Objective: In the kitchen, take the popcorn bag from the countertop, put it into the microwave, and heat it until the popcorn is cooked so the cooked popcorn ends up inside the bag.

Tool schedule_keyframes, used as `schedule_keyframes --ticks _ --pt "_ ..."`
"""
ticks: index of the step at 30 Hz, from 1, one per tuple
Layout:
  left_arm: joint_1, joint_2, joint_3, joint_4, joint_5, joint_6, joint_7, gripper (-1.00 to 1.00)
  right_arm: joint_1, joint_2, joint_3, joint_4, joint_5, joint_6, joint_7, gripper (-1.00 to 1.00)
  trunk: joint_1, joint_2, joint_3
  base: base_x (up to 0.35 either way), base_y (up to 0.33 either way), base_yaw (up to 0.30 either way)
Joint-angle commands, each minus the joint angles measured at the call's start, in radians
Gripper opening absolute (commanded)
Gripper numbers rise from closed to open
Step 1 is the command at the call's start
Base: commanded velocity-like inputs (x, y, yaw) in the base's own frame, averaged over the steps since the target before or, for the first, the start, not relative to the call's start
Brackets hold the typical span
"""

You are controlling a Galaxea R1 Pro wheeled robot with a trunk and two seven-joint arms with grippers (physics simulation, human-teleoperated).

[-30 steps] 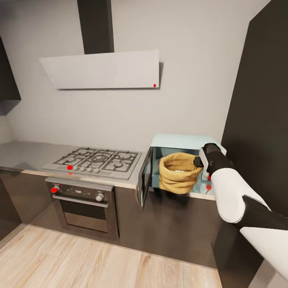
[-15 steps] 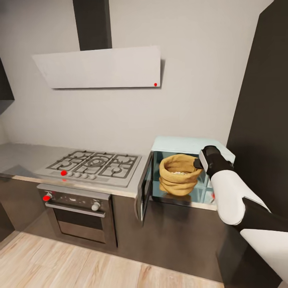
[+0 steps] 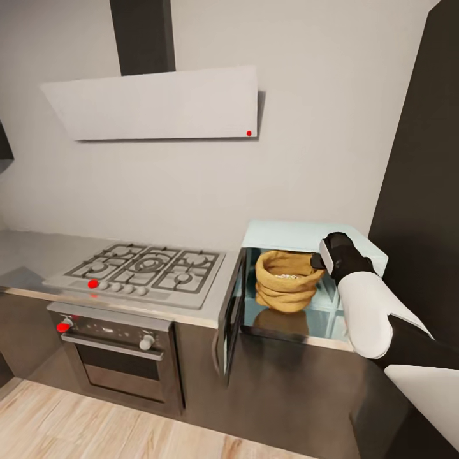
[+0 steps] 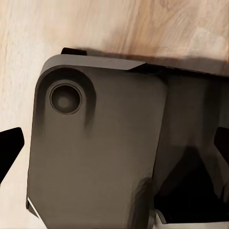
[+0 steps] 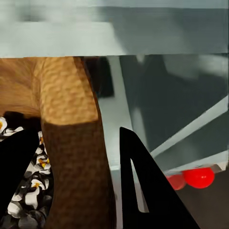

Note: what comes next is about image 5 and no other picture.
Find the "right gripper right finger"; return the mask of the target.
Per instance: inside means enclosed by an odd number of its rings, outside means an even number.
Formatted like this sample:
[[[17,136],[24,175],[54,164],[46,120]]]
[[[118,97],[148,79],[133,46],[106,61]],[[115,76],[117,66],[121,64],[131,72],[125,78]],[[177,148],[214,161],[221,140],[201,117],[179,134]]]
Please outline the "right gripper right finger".
[[[200,229],[138,135],[120,127],[119,142],[123,229]],[[132,167],[148,213],[138,210]]]

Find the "microwave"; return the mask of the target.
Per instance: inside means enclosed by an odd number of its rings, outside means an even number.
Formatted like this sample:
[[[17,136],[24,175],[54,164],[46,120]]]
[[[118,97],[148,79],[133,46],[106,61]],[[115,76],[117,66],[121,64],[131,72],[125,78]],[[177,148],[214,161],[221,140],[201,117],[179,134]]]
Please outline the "microwave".
[[[0,58],[83,56],[110,170],[120,127],[194,188],[229,166],[229,0],[0,0]]]

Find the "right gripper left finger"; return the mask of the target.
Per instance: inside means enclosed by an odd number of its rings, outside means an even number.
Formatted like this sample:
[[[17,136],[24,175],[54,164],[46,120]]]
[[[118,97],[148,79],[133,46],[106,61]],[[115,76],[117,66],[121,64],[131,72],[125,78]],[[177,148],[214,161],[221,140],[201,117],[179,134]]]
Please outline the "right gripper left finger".
[[[36,127],[18,131],[0,142],[0,221],[39,145]]]

